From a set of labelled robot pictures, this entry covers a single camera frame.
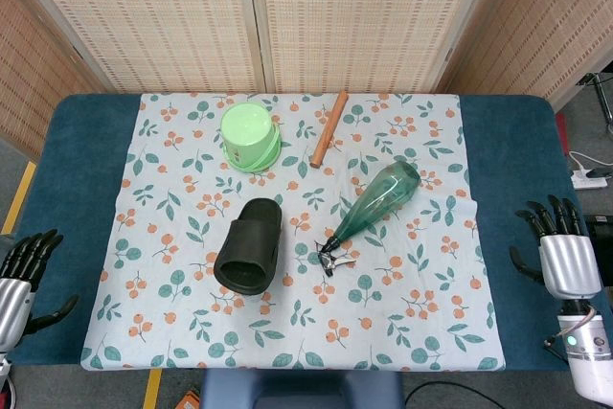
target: gray floor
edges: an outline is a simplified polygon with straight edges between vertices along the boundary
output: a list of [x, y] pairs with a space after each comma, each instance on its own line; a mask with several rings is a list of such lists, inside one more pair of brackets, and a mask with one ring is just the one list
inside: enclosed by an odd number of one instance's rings
[[[606, 84], [606, 91], [613, 100], [613, 81]], [[572, 149], [605, 162], [613, 162], [613, 140], [604, 134], [603, 118], [593, 88], [581, 90], [564, 108], [563, 113], [567, 118]], [[12, 152], [5, 153], [4, 150], [0, 145], [0, 154], [5, 160], [2, 162], [4, 165], [0, 165], [0, 179], [3, 183], [0, 184], [0, 213], [6, 212], [3, 208], [5, 203], [8, 203], [8, 210], [14, 189], [25, 168], [25, 159], [15, 157]], [[584, 166], [589, 167], [589, 162], [586, 161]], [[579, 192], [579, 200], [585, 213], [613, 214], [611, 187]], [[18, 409], [138, 408], [143, 404], [148, 372], [89, 373], [79, 366], [16, 366], [12, 370], [12, 377], [17, 388]], [[202, 372], [199, 370], [165, 370], [157, 407], [174, 407], [185, 392], [199, 388], [201, 378]], [[405, 394], [423, 382], [440, 379], [480, 390], [508, 409], [598, 407], [575, 393], [568, 373], [411, 373], [404, 376]], [[489, 409], [493, 405], [460, 388], [432, 386], [420, 390], [408, 407]]]

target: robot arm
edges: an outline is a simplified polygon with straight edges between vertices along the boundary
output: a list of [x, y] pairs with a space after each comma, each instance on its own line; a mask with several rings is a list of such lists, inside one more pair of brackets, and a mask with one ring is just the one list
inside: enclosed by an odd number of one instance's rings
[[50, 314], [32, 318], [34, 295], [53, 250], [62, 241], [56, 230], [36, 234], [19, 241], [0, 267], [0, 391], [4, 376], [9, 373], [5, 356], [14, 349], [23, 335], [34, 334], [64, 318], [79, 296], [71, 296], [64, 306]]
[[561, 337], [577, 393], [613, 405], [613, 357], [602, 317], [588, 301], [602, 290], [592, 243], [570, 200], [565, 198], [562, 205], [549, 195], [549, 201], [555, 221], [543, 205], [533, 201], [528, 206], [535, 214], [526, 210], [516, 213], [529, 223], [538, 238], [542, 272], [528, 267], [514, 247], [510, 248], [511, 261], [519, 272], [544, 284], [552, 296], [562, 301], [557, 316], [560, 332], [545, 340], [545, 348], [551, 349]]

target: green glass bottle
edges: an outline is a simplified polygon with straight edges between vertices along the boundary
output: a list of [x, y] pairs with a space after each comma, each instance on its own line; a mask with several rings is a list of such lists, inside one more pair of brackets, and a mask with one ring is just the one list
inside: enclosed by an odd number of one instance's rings
[[346, 239], [374, 224], [409, 201], [420, 184], [420, 175], [408, 163], [397, 161], [381, 170], [366, 188], [321, 249], [328, 253]]

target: table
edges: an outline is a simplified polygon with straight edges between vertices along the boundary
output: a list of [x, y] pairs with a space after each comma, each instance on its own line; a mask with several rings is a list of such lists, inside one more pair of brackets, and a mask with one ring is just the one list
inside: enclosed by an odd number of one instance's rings
[[[52, 227], [66, 237], [49, 263], [34, 315], [59, 306], [73, 292], [81, 300], [62, 323], [24, 338], [11, 354], [17, 364], [79, 362], [139, 101], [139, 95], [73, 96], [56, 111], [17, 237]], [[462, 96], [461, 108], [507, 369], [564, 369], [540, 345], [557, 330], [559, 303], [515, 272], [508, 256], [508, 246], [514, 244], [537, 265], [534, 238], [512, 215], [526, 200], [544, 202], [554, 193], [577, 202], [552, 109], [544, 100], [526, 96]], [[604, 296], [594, 304], [611, 336]]]

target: woven wall panel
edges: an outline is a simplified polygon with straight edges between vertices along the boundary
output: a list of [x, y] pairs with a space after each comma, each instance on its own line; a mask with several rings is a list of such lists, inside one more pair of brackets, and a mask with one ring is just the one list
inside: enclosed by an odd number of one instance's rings
[[571, 88], [592, 55], [613, 50], [612, 0], [498, 0], [447, 87], [453, 93], [532, 94]]
[[22, 0], [0, 0], [0, 131], [32, 157], [66, 96], [95, 91]]
[[240, 0], [54, 0], [122, 92], [256, 90]]
[[265, 0], [279, 92], [432, 91], [462, 0]]

